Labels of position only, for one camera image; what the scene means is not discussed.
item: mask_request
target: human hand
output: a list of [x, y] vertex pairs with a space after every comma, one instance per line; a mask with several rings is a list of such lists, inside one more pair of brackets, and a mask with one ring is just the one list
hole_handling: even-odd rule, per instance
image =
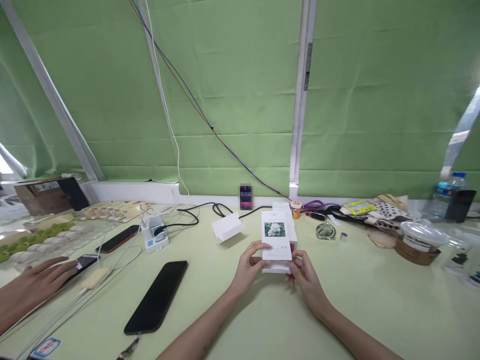
[[325, 296], [320, 280], [310, 261], [306, 251], [297, 250], [291, 254], [292, 261], [289, 263], [291, 275], [286, 276], [290, 281], [290, 286], [294, 286], [294, 280], [298, 283], [303, 295], [303, 299], [315, 314], [321, 320], [322, 315], [332, 309], [332, 305]]
[[270, 249], [271, 246], [261, 241], [252, 242], [240, 256], [235, 277], [231, 282], [229, 289], [241, 296], [245, 294], [253, 285], [258, 273], [267, 266], [270, 266], [269, 260], [262, 260], [259, 256], [253, 256], [258, 250]]
[[78, 271], [76, 260], [57, 264], [68, 259], [56, 257], [36, 267], [28, 266], [20, 276], [0, 288], [0, 316], [10, 323], [0, 326], [0, 334], [55, 294]]

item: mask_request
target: forearm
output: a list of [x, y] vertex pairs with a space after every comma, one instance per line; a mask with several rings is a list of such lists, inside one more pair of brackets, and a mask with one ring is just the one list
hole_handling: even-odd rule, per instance
[[328, 311], [323, 311], [318, 318], [345, 345], [356, 360], [402, 359], [356, 326], [333, 306]]
[[175, 339], [156, 360], [200, 359], [240, 298], [227, 289], [210, 308]]
[[0, 321], [0, 335], [5, 333], [13, 325], [17, 323], [25, 314], [28, 314], [29, 310], [23, 307], [19, 309], [14, 308], [0, 308], [0, 315], [2, 321]]

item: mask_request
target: phone charging dock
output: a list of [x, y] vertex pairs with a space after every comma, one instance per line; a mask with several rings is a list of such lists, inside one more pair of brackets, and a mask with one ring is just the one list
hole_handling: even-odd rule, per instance
[[145, 250], [148, 254], [156, 252], [170, 244], [166, 231], [162, 231], [157, 236], [154, 235], [155, 230], [163, 225], [164, 222], [160, 214], [154, 214], [148, 218], [147, 222], [140, 224], [141, 232], [145, 237]]

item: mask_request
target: yellow package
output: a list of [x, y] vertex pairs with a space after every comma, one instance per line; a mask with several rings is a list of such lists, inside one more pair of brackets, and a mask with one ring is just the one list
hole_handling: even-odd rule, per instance
[[349, 202], [343, 204], [343, 207], [350, 211], [352, 215], [361, 215], [379, 209], [378, 207], [373, 206], [366, 201]]

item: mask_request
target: desk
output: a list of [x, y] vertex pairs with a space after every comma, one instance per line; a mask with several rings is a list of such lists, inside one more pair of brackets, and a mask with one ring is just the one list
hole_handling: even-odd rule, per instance
[[[212, 209], [202, 208], [199, 219], [198, 225], [172, 234], [162, 251], [142, 253], [56, 331], [52, 336], [62, 342], [51, 358], [116, 359], [134, 338], [123, 334], [125, 324], [164, 264], [187, 260], [188, 269], [162, 326], [141, 337], [132, 359], [154, 359], [160, 354], [229, 286], [240, 254], [260, 239], [260, 211], [243, 218], [245, 231], [222, 245], [215, 243], [211, 223], [218, 216]], [[139, 220], [117, 227], [107, 238], [134, 223]], [[405, 359], [478, 359], [480, 293], [442, 271], [448, 249], [432, 266], [419, 266], [393, 249], [377, 248], [361, 225], [341, 222], [338, 231], [347, 233], [348, 240], [339, 243], [317, 239], [317, 224], [307, 216], [295, 220], [298, 247], [308, 252], [326, 295], [345, 316]], [[141, 234], [137, 241], [142, 243]], [[92, 253], [98, 245], [96, 240], [72, 258]], [[129, 250], [124, 259], [133, 258], [137, 250]], [[105, 261], [113, 264], [116, 259]], [[0, 344], [0, 355], [15, 358], [26, 340], [72, 301], [79, 287], [78, 281], [23, 322]], [[289, 289], [283, 275], [277, 274], [258, 277], [207, 356], [210, 360], [351, 358], [311, 315], [300, 290]]]

